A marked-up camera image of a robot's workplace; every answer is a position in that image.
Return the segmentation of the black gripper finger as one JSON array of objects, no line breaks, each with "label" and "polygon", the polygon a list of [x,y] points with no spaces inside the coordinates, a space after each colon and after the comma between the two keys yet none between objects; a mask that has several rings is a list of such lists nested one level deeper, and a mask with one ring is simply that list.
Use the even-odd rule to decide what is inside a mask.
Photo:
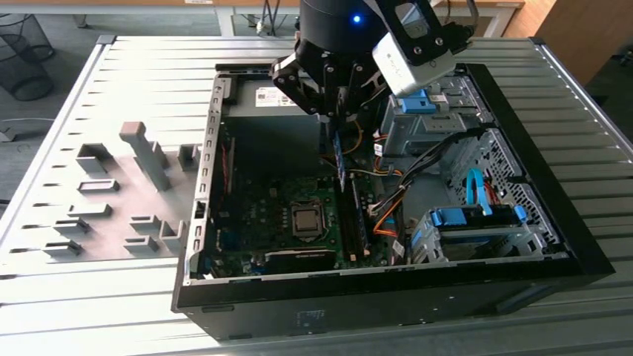
[{"label": "black gripper finger", "polygon": [[289,100],[309,115],[319,115],[325,123],[339,121],[338,85],[335,77],[327,72],[327,67],[317,67],[321,74],[321,83],[307,76],[307,81],[301,78],[302,67],[294,54],[277,58],[270,67],[270,77],[275,88]]},{"label": "black gripper finger", "polygon": [[385,77],[371,63],[354,62],[347,85],[339,88],[339,117],[343,122],[357,119],[390,94]]}]

